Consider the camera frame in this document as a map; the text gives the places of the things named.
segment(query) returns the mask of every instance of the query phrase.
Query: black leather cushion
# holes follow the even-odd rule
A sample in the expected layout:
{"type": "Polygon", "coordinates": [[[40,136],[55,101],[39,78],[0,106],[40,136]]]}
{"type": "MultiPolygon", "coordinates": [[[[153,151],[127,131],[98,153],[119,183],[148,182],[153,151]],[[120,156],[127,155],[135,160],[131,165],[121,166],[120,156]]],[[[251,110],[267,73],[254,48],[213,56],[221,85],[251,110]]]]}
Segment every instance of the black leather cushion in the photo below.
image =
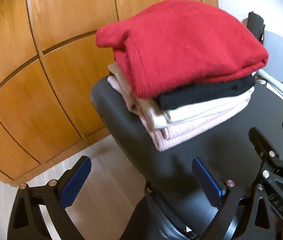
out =
{"type": "MultiPolygon", "coordinates": [[[[248,139],[249,129],[256,126],[283,159],[283,101],[260,84],[256,84],[248,106],[239,114],[164,152],[155,149],[139,118],[127,110],[123,98],[108,84],[107,78],[96,83],[91,99],[129,160],[199,235],[217,210],[210,206],[192,173],[194,157],[203,156],[225,179],[250,187],[261,164],[248,139]]],[[[235,225],[236,221],[225,239],[231,238],[235,225]]]]}

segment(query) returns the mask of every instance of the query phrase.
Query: red sweater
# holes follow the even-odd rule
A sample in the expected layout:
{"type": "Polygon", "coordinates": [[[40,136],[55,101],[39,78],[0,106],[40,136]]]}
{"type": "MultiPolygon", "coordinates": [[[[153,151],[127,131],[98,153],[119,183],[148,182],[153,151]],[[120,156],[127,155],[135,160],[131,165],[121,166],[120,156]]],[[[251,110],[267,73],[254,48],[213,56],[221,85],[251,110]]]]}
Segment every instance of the red sweater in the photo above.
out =
{"type": "Polygon", "coordinates": [[[166,0],[100,28],[133,92],[150,98],[176,87],[239,79],[264,67],[268,53],[236,18],[189,0],[166,0]]]}

